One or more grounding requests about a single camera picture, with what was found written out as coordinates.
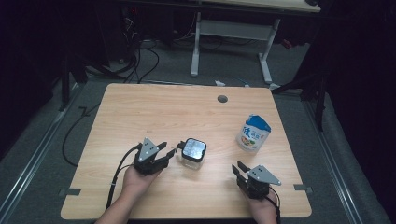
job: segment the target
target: desk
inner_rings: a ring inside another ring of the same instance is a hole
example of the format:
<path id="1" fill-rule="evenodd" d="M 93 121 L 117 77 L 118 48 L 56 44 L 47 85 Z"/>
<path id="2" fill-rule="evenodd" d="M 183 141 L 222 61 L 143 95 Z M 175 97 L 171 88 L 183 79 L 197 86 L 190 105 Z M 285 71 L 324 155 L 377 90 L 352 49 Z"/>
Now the desk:
<path id="1" fill-rule="evenodd" d="M 293 10 L 302 12 L 320 12 L 320 7 L 309 6 L 305 0 L 202 0 L 198 1 L 202 3 L 221 3 L 228 5 L 238 5 L 245 7 L 266 7 L 277 10 Z M 209 21 L 201 20 L 201 13 L 197 13 L 197 20 L 195 26 L 195 45 L 192 54 L 191 62 L 191 76 L 197 77 L 199 70 L 199 58 L 200 58 L 200 36 L 201 35 L 219 35 L 226 37 L 237 37 L 254 40 L 264 40 L 266 45 L 264 46 L 262 53 L 259 53 L 259 60 L 262 67 L 262 75 L 267 84 L 272 83 L 271 74 L 268 68 L 267 57 L 270 48 L 274 42 L 276 31 L 280 19 L 275 19 L 272 25 L 257 25 L 257 24 L 246 24 L 239 22 L 227 22 L 227 21 Z"/>
<path id="2" fill-rule="evenodd" d="M 219 95 L 227 96 L 228 102 L 220 103 Z M 251 113 L 262 116 L 272 127 L 256 155 L 243 151 L 235 141 Z M 66 196 L 62 217 L 101 216 L 120 160 L 145 137 L 156 145 L 167 142 L 158 158 L 190 137 L 206 142 L 207 151 L 198 171 L 180 163 L 179 151 L 131 218 L 250 217 L 231 168 L 237 161 L 251 168 L 263 164 L 282 182 L 274 189 L 281 198 L 283 217 L 311 214 L 305 191 L 294 189 L 295 184 L 303 183 L 268 89 L 110 84 L 70 186 L 81 192 Z M 114 200 L 120 195 L 122 177 L 120 173 Z"/>

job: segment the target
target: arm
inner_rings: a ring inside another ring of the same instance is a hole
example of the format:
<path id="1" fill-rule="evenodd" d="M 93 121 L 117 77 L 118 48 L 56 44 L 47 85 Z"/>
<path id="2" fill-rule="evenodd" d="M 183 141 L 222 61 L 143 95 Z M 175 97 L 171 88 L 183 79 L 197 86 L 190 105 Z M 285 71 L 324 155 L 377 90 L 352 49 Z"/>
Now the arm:
<path id="1" fill-rule="evenodd" d="M 111 204 L 96 223 L 127 223 L 134 204 L 147 191 L 160 172 L 154 175 L 141 175 L 130 166 L 125 171 L 120 197 Z"/>
<path id="2" fill-rule="evenodd" d="M 276 209 L 268 200 L 263 199 L 259 201 L 256 199 L 250 199 L 244 192 L 242 193 L 247 199 L 251 215 L 258 224 L 276 224 Z M 272 189 L 270 189 L 267 197 L 274 203 L 277 203 L 276 195 Z"/>

